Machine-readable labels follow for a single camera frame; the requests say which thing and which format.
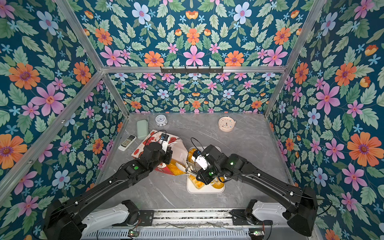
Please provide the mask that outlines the fake bagel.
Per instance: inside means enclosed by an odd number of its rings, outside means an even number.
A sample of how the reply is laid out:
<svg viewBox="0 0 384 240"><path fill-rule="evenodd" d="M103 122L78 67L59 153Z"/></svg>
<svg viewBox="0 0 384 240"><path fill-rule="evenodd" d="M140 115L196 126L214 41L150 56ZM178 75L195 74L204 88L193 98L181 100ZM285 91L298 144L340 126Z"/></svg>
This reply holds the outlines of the fake bagel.
<svg viewBox="0 0 384 240"><path fill-rule="evenodd" d="M211 182L211 186L212 186L213 188L219 190L219 189L224 188L224 187L225 187L225 184L222 183L222 182L220 181L219 178L215 178L215 179Z"/></svg>

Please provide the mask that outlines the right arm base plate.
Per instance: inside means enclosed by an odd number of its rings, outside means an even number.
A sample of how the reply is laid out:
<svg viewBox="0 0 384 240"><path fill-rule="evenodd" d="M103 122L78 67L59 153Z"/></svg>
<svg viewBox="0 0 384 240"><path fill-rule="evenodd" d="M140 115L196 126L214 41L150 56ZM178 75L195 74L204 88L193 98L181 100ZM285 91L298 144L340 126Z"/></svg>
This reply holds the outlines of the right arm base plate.
<svg viewBox="0 0 384 240"><path fill-rule="evenodd" d="M273 221L261 221L251 213L246 213L245 209L233 209L229 214L232 216L233 225L235 226L271 226Z"/></svg>

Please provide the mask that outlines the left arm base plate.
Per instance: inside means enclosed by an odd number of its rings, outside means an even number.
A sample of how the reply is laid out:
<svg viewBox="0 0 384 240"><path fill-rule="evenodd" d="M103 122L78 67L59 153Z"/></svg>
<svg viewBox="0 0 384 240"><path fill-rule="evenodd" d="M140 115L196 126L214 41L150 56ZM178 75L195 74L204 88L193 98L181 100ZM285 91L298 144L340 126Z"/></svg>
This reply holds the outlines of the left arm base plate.
<svg viewBox="0 0 384 240"><path fill-rule="evenodd" d="M148 227L151 226L154 220L154 210L139 210L133 214L129 214L128 218L119 224L114 224L113 227Z"/></svg>

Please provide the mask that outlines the yellow fake bread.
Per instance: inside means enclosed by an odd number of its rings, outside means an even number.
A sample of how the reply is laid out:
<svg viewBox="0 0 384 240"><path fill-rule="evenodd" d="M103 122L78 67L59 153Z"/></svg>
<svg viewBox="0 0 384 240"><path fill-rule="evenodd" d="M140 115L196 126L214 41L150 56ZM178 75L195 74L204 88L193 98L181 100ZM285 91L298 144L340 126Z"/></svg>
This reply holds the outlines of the yellow fake bread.
<svg viewBox="0 0 384 240"><path fill-rule="evenodd" d="M171 171L172 175L180 176L180 175L184 175L185 174L183 171L179 170L179 164L180 163L175 162L175 163L170 163L169 165L167 165L167 167Z"/></svg>

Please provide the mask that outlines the braided fake bread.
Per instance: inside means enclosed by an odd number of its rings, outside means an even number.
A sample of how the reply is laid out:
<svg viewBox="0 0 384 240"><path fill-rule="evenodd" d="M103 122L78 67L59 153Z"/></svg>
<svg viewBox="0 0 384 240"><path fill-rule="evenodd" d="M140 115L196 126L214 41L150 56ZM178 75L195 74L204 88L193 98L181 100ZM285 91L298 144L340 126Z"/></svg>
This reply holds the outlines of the braided fake bread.
<svg viewBox="0 0 384 240"><path fill-rule="evenodd" d="M190 180L192 181L193 185L195 186L196 189L200 190L205 186L205 184L201 181L198 181L196 177L191 176Z"/></svg>

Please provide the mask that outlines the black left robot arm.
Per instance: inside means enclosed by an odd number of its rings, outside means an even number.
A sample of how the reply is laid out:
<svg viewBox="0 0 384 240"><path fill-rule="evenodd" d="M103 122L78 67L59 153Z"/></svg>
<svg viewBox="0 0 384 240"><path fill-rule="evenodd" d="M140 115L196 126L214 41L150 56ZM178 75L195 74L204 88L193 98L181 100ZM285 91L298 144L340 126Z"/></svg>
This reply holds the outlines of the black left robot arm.
<svg viewBox="0 0 384 240"><path fill-rule="evenodd" d="M172 148L152 142L144 147L140 158L123 165L111 177L89 191L65 202L51 203L44 219L43 232L49 240L79 240L86 233L86 217L121 191L132 187L157 168L169 164Z"/></svg>

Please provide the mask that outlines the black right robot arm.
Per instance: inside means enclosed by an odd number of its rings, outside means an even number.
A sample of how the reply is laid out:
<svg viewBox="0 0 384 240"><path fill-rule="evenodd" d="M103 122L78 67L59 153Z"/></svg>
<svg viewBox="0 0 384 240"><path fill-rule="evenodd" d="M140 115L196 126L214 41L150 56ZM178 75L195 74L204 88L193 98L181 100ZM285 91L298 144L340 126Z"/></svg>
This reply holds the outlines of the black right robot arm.
<svg viewBox="0 0 384 240"><path fill-rule="evenodd" d="M238 154L226 156L213 145L189 152L186 172L205 185L231 180L248 184L282 206L278 213L292 230L306 237L313 233L319 205L315 190L310 187L299 188L285 183L244 157Z"/></svg>

